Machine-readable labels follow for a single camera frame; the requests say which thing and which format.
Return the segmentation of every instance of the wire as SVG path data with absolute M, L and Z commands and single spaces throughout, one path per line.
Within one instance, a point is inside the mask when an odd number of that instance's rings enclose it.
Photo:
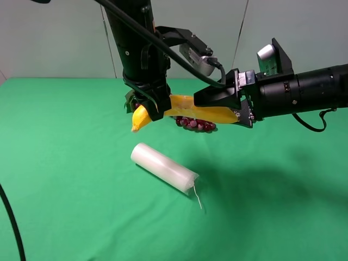
M 176 52 L 174 52 L 168 45 L 162 42 L 155 35 L 151 34 L 148 30 L 146 30 L 143 26 L 138 24 L 136 20 L 127 15 L 124 11 L 118 8 L 114 3 L 110 0 L 94 0 L 97 3 L 101 4 L 103 7 L 108 9 L 113 15 L 115 15 L 119 20 L 121 20 L 126 26 L 135 31 L 137 34 L 142 36 L 144 39 L 155 45 L 162 52 L 167 54 L 171 59 L 177 62 L 182 68 L 190 72 L 193 76 L 197 77 L 199 80 L 210 84 L 213 87 L 223 88 L 224 84 L 218 83 L 205 75 L 198 72 L 194 69 L 190 64 L 188 64 L 184 59 L 182 59 Z
M 232 61 L 232 69 L 234 67 L 235 57 L 237 56 L 239 41 L 240 41 L 240 37 L 241 37 L 241 31 L 243 30 L 244 20 L 245 20 L 245 16 L 246 16 L 246 10 L 248 9 L 248 6 L 249 6 L 249 0 L 246 1 L 244 14 L 243 14 L 243 19 L 241 20 L 241 25 L 240 25 L 240 29 L 239 29 L 237 44 L 235 45 L 235 50 L 234 50 L 234 56 L 233 56 L 233 61 Z
M 219 70 L 221 71 L 221 83 L 226 85 L 226 72 L 225 72 L 225 69 L 221 65 Z
M 218 68 L 221 71 L 221 83 L 226 86 L 226 72 L 223 68 L 223 65 L 219 63 L 218 59 L 216 57 L 210 57 L 207 59 L 208 64 L 211 66 Z
M 293 113 L 293 117 L 296 119 L 296 121 L 298 121 L 300 124 L 305 126 L 307 129 L 310 129 L 311 131 L 314 131 L 314 132 L 323 132 L 326 129 L 326 121 L 324 119 L 324 116 L 325 116 L 325 114 L 329 113 L 330 111 L 336 111 L 336 109 L 323 110 L 319 113 L 319 117 L 321 118 L 322 123 L 324 124 L 324 127 L 322 129 L 317 129 L 317 128 L 314 128 L 313 126 L 309 125 L 303 119 L 301 119 L 296 113 Z
M 18 229 L 15 215 L 13 214 L 10 202 L 6 197 L 5 191 L 3 190 L 1 184 L 0 184 L 0 196 L 1 196 L 2 202 L 4 203 L 7 214 L 9 216 L 9 219 L 10 219 L 10 222 L 12 225 L 12 229 L 13 229 L 13 233 L 15 234 L 18 252 L 20 253 L 21 261 L 26 261 L 26 254 L 24 252 L 24 247 L 23 247 L 23 242 L 22 242 L 20 230 Z

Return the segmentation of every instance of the grapes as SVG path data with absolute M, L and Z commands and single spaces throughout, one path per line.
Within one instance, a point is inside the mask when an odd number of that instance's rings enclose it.
M 196 127 L 197 126 L 197 121 L 191 120 L 190 121 L 190 125 L 191 125 L 192 128 Z
M 202 130 L 204 129 L 204 125 L 201 124 L 201 123 L 198 123 L 197 129 L 198 129 L 199 131 L 202 131 Z
M 210 124 L 208 124 L 208 123 L 204 124 L 204 131 L 210 132 L 211 130 L 212 130 L 212 127 Z
M 191 131 L 204 131 L 204 132 L 212 132 L 216 129 L 216 124 L 199 119 L 193 119 L 189 117 L 183 116 L 175 116 L 175 123 L 179 127 L 184 127 L 185 129 Z
M 180 124 L 181 124 L 181 126 L 186 126 L 187 125 L 187 120 L 182 118 L 182 120 L 180 120 Z
M 216 129 L 216 124 L 215 123 L 210 123 L 210 127 L 212 128 L 212 131 Z

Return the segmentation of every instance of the plastic banana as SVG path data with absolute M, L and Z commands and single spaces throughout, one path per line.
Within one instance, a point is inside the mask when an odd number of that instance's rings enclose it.
M 235 123 L 235 113 L 226 107 L 196 107 L 192 96 L 171 95 L 172 108 L 165 111 L 164 116 L 185 116 L 214 123 Z M 132 117 L 132 132 L 137 132 L 151 122 L 144 106 L 139 106 Z

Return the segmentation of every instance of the white plastic roll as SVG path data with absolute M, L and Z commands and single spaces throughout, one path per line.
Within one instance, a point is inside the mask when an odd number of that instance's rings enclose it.
M 144 143 L 139 143 L 130 156 L 132 161 L 183 193 L 195 184 L 198 174 L 164 156 Z

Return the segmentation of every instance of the green tablecloth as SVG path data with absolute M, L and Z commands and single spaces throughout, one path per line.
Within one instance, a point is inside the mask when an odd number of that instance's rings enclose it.
M 347 260 L 348 110 L 319 134 L 292 116 L 212 134 L 167 118 L 135 134 L 128 90 L 120 79 L 0 87 L 0 182 L 28 260 Z M 318 112 L 303 118 L 321 126 Z M 204 211 L 130 160 L 139 142 L 200 175 Z M 0 260 L 19 260 L 2 204 L 0 242 Z

